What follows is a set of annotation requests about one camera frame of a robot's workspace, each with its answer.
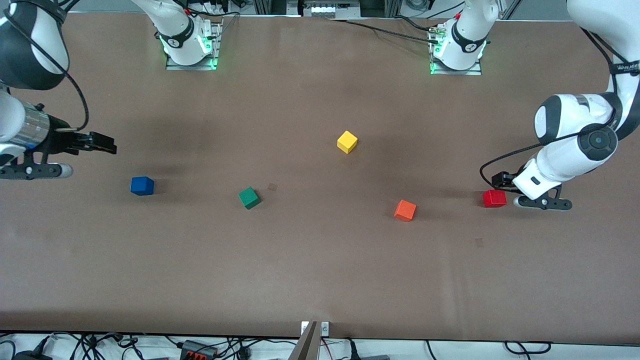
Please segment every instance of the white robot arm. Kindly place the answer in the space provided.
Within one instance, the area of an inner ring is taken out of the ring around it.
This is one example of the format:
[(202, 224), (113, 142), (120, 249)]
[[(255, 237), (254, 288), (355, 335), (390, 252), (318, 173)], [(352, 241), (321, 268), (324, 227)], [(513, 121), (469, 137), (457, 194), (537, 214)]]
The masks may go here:
[[(190, 17), (172, 0), (132, 0), (152, 19), (164, 50), (179, 65), (192, 65), (211, 53), (211, 22)], [(112, 138), (81, 134), (79, 128), (10, 95), (8, 88), (50, 90), (69, 76), (69, 57), (61, 27), (67, 13), (51, 0), (12, 0), (0, 18), (0, 179), (61, 179), (71, 167), (48, 163), (50, 154), (104, 151), (115, 154)], [(35, 163), (33, 153), (43, 154)], [(18, 157), (24, 161), (18, 164)]]
[[(640, 124), (637, 1), (568, 0), (567, 9), (594, 44), (601, 41), (614, 53), (609, 88), (602, 94), (553, 95), (540, 106), (534, 128), (543, 148), (517, 173), (492, 177), (492, 186), (515, 187), (524, 195), (514, 201), (521, 207), (569, 209), (570, 201), (558, 199), (561, 185), (605, 163), (618, 141)], [(548, 195), (552, 189), (554, 197)]]

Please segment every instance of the wooden block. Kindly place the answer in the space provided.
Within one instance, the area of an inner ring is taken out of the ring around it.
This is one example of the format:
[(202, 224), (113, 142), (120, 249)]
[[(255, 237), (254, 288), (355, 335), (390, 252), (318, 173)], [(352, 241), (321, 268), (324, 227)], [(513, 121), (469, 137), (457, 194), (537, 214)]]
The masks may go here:
[(400, 200), (394, 216), (402, 221), (411, 221), (411, 219), (413, 219), (413, 214), (415, 213), (415, 208), (415, 204), (406, 200)]
[(342, 136), (338, 138), (338, 148), (340, 148), (340, 150), (346, 152), (347, 154), (349, 154), (351, 150), (356, 147), (357, 143), (358, 138), (349, 131), (345, 131), (344, 134), (342, 134)]

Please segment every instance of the table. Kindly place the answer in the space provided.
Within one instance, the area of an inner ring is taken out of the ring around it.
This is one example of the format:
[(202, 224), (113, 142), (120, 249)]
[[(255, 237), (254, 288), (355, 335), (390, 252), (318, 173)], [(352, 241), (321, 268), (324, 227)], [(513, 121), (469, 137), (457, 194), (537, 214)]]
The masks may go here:
[[(424, 43), (323, 19), (239, 19), (214, 72), (165, 71), (143, 14), (63, 30), (87, 130), (118, 155), (0, 183), (0, 328), (298, 336), (313, 318), (334, 337), (639, 342), (637, 134), (566, 184), (569, 212), (480, 205), (479, 166), (536, 141), (542, 101), (605, 90), (574, 24), (496, 23), (482, 76), (430, 75)], [(82, 119), (66, 82), (14, 94)]]

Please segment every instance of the cable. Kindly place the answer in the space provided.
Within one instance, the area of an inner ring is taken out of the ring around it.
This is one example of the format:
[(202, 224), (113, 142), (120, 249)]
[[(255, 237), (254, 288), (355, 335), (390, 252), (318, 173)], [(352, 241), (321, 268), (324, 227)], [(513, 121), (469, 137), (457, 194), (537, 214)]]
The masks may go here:
[(229, 21), (229, 23), (228, 23), (224, 28), (222, 28), (222, 31), (220, 31), (220, 36), (222, 36), (222, 34), (224, 34), (224, 33), (225, 33), (225, 31), (226, 31), (228, 28), (230, 28), (230, 27), (231, 27), (231, 25), (233, 25), (233, 24), (234, 24), (234, 21), (236, 21), (236, 18), (238, 18), (238, 17), (240, 17), (240, 14), (239, 14), (239, 13), (238, 13), (238, 14), (236, 14), (236, 15), (234, 15), (234, 16), (231, 18), (231, 21)]
[(54, 331), (51, 333), (51, 335), (49, 335), (53, 340), (57, 340), (58, 337), (56, 335), (69, 335), (72, 338), (76, 339), (76, 340), (80, 340), (80, 338), (78, 338), (76, 335), (71, 334), (70, 332), (65, 332), (65, 331)]
[[(509, 343), (515, 343), (515, 344), (517, 344), (517, 345), (522, 349), (522, 351), (515, 351), (515, 350), (512, 350), (512, 349), (509, 347)], [(507, 348), (507, 351), (508, 351), (508, 352), (511, 352), (511, 353), (512, 353), (512, 354), (514, 354), (514, 355), (518, 355), (518, 356), (520, 356), (520, 355), (525, 355), (525, 356), (527, 357), (527, 360), (531, 360), (531, 355), (542, 355), (542, 354), (546, 354), (547, 352), (549, 352), (549, 351), (551, 350), (551, 344), (552, 344), (552, 343), (548, 343), (548, 342), (546, 342), (546, 341), (541, 341), (541, 342), (537, 342), (537, 341), (535, 341), (535, 342), (532, 342), (532, 343), (536, 343), (536, 344), (545, 344), (547, 347), (546, 347), (546, 348), (544, 348), (543, 350), (540, 350), (540, 351), (530, 351), (530, 350), (527, 350), (527, 348), (525, 348), (525, 347), (524, 347), (524, 345), (522, 345), (522, 343), (521, 343), (521, 342), (519, 342), (519, 341), (505, 341), (505, 342), (504, 342), (504, 347), (506, 347), (506, 348)]]
[[(176, 346), (178, 345), (177, 343), (174, 343), (169, 337), (165, 336), (165, 338), (171, 341), (171, 343), (173, 343), (174, 345)], [(136, 347), (137, 342), (138, 342), (138, 338), (134, 338), (133, 335), (129, 335), (129, 339), (121, 339), (120, 341), (118, 341), (118, 346), (125, 348), (124, 351), (122, 352), (122, 360), (124, 360), (125, 354), (129, 349), (132, 349), (133, 352), (136, 353), (136, 355), (138, 356), (138, 359), (145, 360), (145, 357), (142, 356), (142, 352), (138, 350), (138, 348)]]
[(189, 12), (192, 15), (206, 15), (206, 16), (211, 16), (211, 17), (221, 17), (221, 16), (226, 16), (226, 15), (240, 15), (239, 12), (228, 12), (228, 13), (208, 13), (208, 12), (201, 12), (199, 10), (194, 10), (192, 8), (185, 8), (187, 10), (189, 10)]
[(10, 360), (13, 360), (13, 358), (15, 357), (15, 343), (13, 341), (11, 341), (11, 340), (4, 340), (4, 341), (0, 341), (0, 345), (2, 345), (2, 344), (11, 345), (12, 352), (11, 352), (11, 359)]
[(242, 347), (240, 347), (240, 349), (239, 349), (237, 352), (234, 352), (234, 353), (233, 353), (233, 354), (231, 354), (231, 355), (227, 355), (227, 356), (223, 357), (223, 358), (222, 358), (222, 359), (220, 359), (220, 360), (227, 360), (227, 359), (230, 359), (231, 357), (236, 356), (236, 354), (237, 354), (239, 351), (241, 351), (242, 349), (250, 348), (250, 347), (254, 346), (255, 344), (257, 344), (257, 343), (259, 343), (259, 342), (261, 342), (261, 341), (264, 341), (264, 339), (256, 340), (256, 341), (254, 341), (253, 343), (250, 343), (249, 345), (243, 345)]
[(78, 92), (78, 96), (80, 96), (80, 100), (82, 101), (82, 105), (84, 108), (84, 122), (82, 124), (82, 126), (80, 127), (70, 127), (70, 128), (66, 128), (66, 129), (56, 129), (57, 132), (59, 133), (72, 133), (74, 131), (80, 131), (82, 129), (84, 129), (87, 124), (89, 123), (89, 106), (86, 103), (86, 99), (84, 98), (84, 94), (82, 93), (82, 90), (80, 89), (80, 86), (78, 86), (78, 84), (76, 83), (76, 81), (74, 80), (74, 78), (68, 73), (67, 70), (65, 70), (62, 65), (60, 65), (51, 55), (49, 55), (49, 53), (47, 53), (44, 49), (42, 49), (42, 46), (38, 45), (38, 43), (36, 43), (22, 28), (22, 26), (20, 26), (15, 19), (11, 16), (11, 14), (9, 14), (9, 9), (4, 9), (4, 17), (6, 17), (7, 21), (20, 33), (22, 34), (22, 36), (24, 36), (24, 38), (26, 38), (27, 40), (29, 40), (29, 42), (31, 43), (31, 45), (33, 45), (36, 49), (38, 49), (49, 61), (51, 61), (51, 63), (53, 63), (53, 65), (55, 65), (59, 71), (62, 72), (62, 74), (69, 79), (69, 81), (71, 82), (71, 84), (74, 86), (74, 88), (76, 88), (76, 91)]
[[(607, 65), (613, 64), (613, 61), (609, 57), (609, 54), (607, 54), (607, 52), (604, 51), (604, 49), (602, 49), (602, 46), (593, 38), (594, 34), (589, 32), (589, 31), (587, 31), (587, 30), (585, 30), (585, 29), (582, 29), (582, 28), (581, 28), (581, 30), (587, 36), (587, 38), (591, 41), (591, 43), (596, 47), (596, 49), (598, 49), (598, 51), (600, 51), (600, 54), (602, 54), (602, 56), (604, 57), (605, 61), (607, 62)], [(616, 77), (616, 75), (611, 75), (611, 82), (613, 83), (613, 92), (617, 94), (618, 93), (618, 78)]]
[(438, 360), (436, 359), (436, 355), (433, 355), (433, 350), (431, 349), (431, 344), (429, 343), (429, 340), (426, 340), (427, 342), (427, 349), (429, 349), (429, 355), (431, 355), (431, 358), (433, 360)]
[(279, 343), (286, 343), (286, 344), (291, 344), (291, 345), (297, 345), (298, 343), (295, 343), (293, 341), (287, 341), (287, 340), (269, 340), (269, 339), (264, 339), (264, 341), (267, 341), (268, 343), (274, 343), (274, 344), (279, 344)]
[(331, 350), (329, 350), (329, 345), (326, 344), (326, 341), (324, 339), (322, 339), (322, 344), (324, 344), (324, 348), (326, 349), (327, 353), (329, 353), (329, 359), (333, 360), (333, 355), (331, 355)]
[(507, 13), (504, 15), (504, 20), (509, 20), (512, 16), (513, 13), (516, 12), (516, 10), (520, 7), (520, 4), (522, 3), (522, 0), (516, 0), (513, 3), (511, 3), (511, 6), (509, 7), (509, 9), (507, 9)]
[[(221, 342), (221, 343), (217, 343), (217, 344), (211, 344), (211, 345), (203, 346), (203, 347), (199, 348), (198, 350), (194, 351), (194, 353), (201, 352), (202, 350), (205, 350), (205, 349), (207, 349), (207, 348), (217, 347), (218, 345), (222, 345), (222, 344), (225, 344), (225, 343), (230, 345), (229, 338), (227, 338), (227, 340), (226, 340), (226, 341), (223, 341), (223, 342)], [(233, 344), (232, 346), (227, 347), (227, 349), (226, 349), (224, 352), (222, 352), (222, 353), (218, 354), (218, 356), (224, 356), (224, 355), (229, 351), (229, 349), (231, 349), (232, 347), (234, 347), (234, 346), (236, 346), (236, 345), (237, 345), (237, 343), (236, 343), (236, 344)]]
[(427, 9), (429, 6), (429, 0), (404, 0), (404, 3), (409, 7), (409, 9), (413, 10), (423, 10)]
[(76, 347), (74, 348), (74, 351), (71, 352), (71, 356), (69, 357), (69, 360), (75, 360), (76, 359), (76, 351), (78, 350), (78, 348), (80, 347), (80, 344), (83, 341), (83, 336), (81, 335), (80, 339), (78, 339), (78, 342), (76, 343)]
[(165, 339), (169, 340), (170, 343), (174, 344), (175, 346), (178, 346), (178, 343), (171, 340), (171, 338), (169, 338), (167, 335), (164, 336)]
[(396, 15), (393, 18), (394, 19), (403, 19), (406, 22), (408, 22), (409, 24), (411, 24), (411, 26), (413, 26), (414, 28), (416, 28), (418, 30), (429, 31), (429, 28), (425, 28), (424, 26), (420, 26), (420, 25), (416, 24), (415, 22), (413, 22), (413, 20), (409, 19), (408, 17), (406, 17), (404, 15)]
[(617, 52), (611, 45), (609, 45), (609, 43), (607, 43), (603, 38), (600, 37), (600, 35), (596, 34), (596, 33), (591, 33), (596, 39), (598, 39), (598, 41), (600, 43), (602, 43), (602, 45), (604, 45), (604, 47), (607, 48), (607, 50), (609, 50), (613, 55), (617, 56), (620, 60), (622, 60), (625, 63), (628, 63), (629, 61), (627, 61), (627, 59), (622, 56), (619, 52)]
[(36, 357), (40, 357), (42, 355), (42, 352), (44, 351), (45, 345), (47, 344), (47, 340), (49, 340), (50, 337), (51, 337), (51, 335), (47, 335), (46, 338), (40, 340), (38, 345), (33, 349), (33, 351), (31, 353), (33, 355), (35, 355)]
[(337, 20), (337, 21), (341, 21), (341, 22), (345, 22), (347, 24), (352, 24), (352, 25), (357, 25), (357, 26), (362, 26), (363, 28), (367, 28), (367, 29), (371, 29), (374, 31), (381, 31), (383, 33), (387, 33), (387, 34), (391, 34), (391, 35), (395, 35), (397, 37), (403, 37), (403, 38), (408, 38), (408, 39), (412, 39), (412, 40), (418, 40), (418, 41), (424, 41), (424, 42), (428, 42), (430, 44), (437, 44), (438, 42), (436, 40), (432, 40), (432, 39), (427, 39), (427, 38), (419, 38), (419, 37), (413, 37), (411, 35), (405, 35), (405, 34), (400, 34), (400, 33), (395, 33), (393, 31), (389, 31), (386, 29), (381, 29), (381, 28), (376, 28), (374, 26), (370, 26), (370, 25), (366, 25), (366, 24), (361, 24), (359, 22), (352, 22), (352, 21), (348, 21), (348, 20)]

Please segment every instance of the metal frame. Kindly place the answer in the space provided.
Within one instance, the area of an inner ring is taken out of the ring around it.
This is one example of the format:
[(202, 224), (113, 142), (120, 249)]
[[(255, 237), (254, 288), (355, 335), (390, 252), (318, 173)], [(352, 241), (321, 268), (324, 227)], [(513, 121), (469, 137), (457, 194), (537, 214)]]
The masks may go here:
[(310, 322), (300, 336), (300, 340), (293, 348), (289, 360), (317, 360), (322, 339), (322, 326), (320, 322)]

